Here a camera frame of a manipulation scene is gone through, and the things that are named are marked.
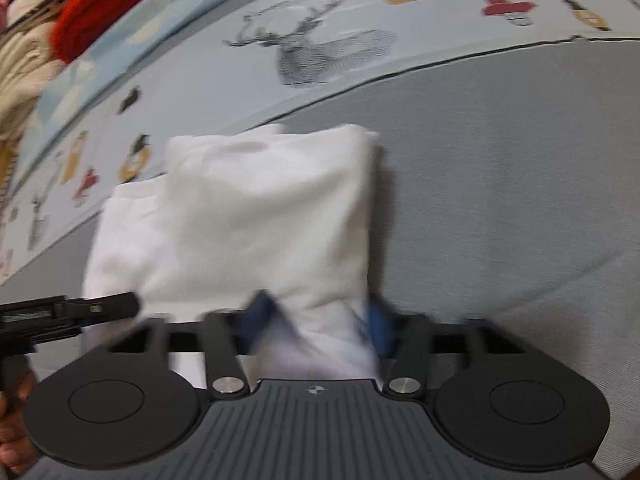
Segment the person's left hand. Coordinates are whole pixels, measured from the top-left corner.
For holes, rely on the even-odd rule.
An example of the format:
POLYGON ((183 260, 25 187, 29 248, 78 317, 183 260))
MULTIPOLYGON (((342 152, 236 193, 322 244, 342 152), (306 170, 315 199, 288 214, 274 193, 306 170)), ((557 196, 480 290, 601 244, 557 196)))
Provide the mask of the person's left hand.
POLYGON ((26 356, 14 356, 9 363, 17 382, 10 389, 10 396, 1 393, 1 467, 10 476, 19 477, 38 460, 24 423, 24 406, 38 378, 26 356))

